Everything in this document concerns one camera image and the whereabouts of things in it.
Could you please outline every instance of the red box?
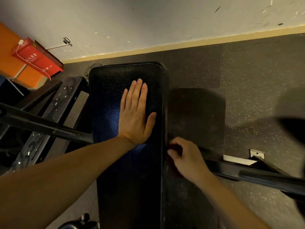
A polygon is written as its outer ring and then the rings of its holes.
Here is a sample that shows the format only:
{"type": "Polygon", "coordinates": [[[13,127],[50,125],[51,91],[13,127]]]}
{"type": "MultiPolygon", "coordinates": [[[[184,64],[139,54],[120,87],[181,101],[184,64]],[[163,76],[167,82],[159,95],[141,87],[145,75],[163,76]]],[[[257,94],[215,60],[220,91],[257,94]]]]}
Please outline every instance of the red box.
{"type": "Polygon", "coordinates": [[[23,44],[13,49],[12,55],[47,78],[63,71],[63,64],[38,42],[34,42],[30,38],[26,38],[23,44]]]}

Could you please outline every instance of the hand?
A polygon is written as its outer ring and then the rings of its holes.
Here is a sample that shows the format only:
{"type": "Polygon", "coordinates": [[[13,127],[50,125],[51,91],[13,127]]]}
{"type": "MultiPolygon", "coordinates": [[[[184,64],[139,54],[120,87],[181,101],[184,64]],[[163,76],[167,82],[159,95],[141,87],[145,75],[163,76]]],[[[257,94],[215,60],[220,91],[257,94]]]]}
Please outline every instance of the hand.
{"type": "Polygon", "coordinates": [[[156,122],[156,112],[152,112],[145,122],[146,96],[147,84],[142,85],[142,80],[138,79],[132,81],[129,91],[124,90],[121,100],[118,136],[127,137],[134,146],[149,138],[156,122]]]}
{"type": "Polygon", "coordinates": [[[182,156],[177,151],[169,149],[167,153],[173,159],[178,171],[187,180],[199,185],[204,177],[212,174],[204,162],[201,153],[193,142],[176,137],[170,141],[170,144],[178,144],[182,147],[182,156]]]}

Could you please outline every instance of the person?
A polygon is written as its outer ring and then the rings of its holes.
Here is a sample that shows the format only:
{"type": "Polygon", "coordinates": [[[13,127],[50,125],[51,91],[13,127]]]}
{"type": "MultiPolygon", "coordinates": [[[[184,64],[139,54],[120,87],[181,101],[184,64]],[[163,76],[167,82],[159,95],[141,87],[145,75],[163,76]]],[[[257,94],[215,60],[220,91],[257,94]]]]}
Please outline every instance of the person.
{"type": "MultiPolygon", "coordinates": [[[[47,227],[105,169],[144,143],[156,119],[153,112],[145,121],[146,96],[147,84],[142,84],[141,79],[134,80],[129,90],[124,90],[115,138],[0,177],[0,227],[47,227]]],[[[182,156],[168,150],[178,171],[202,190],[228,225],[238,229],[270,228],[209,171],[194,143],[179,137],[170,143],[183,149],[182,156]]]]}

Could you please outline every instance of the white wall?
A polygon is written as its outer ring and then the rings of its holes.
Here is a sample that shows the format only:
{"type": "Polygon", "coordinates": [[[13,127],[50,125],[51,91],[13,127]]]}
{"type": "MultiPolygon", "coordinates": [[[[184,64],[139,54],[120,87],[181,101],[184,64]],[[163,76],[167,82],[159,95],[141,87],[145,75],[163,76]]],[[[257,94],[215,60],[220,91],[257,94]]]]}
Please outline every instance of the white wall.
{"type": "Polygon", "coordinates": [[[305,25],[305,0],[0,0],[0,21],[60,60],[305,25]]]}

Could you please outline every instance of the forearm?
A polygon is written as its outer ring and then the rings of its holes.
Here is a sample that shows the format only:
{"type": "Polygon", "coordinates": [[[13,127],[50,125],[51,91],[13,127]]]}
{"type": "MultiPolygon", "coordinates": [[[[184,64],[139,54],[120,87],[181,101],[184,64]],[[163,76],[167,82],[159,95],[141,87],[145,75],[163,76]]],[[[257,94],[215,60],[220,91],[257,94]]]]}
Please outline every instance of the forearm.
{"type": "Polygon", "coordinates": [[[1,177],[0,227],[45,228],[133,147],[116,137],[1,177]]]}
{"type": "Polygon", "coordinates": [[[237,196],[227,189],[212,173],[203,177],[197,186],[232,228],[270,229],[263,220],[246,208],[237,196]]]}

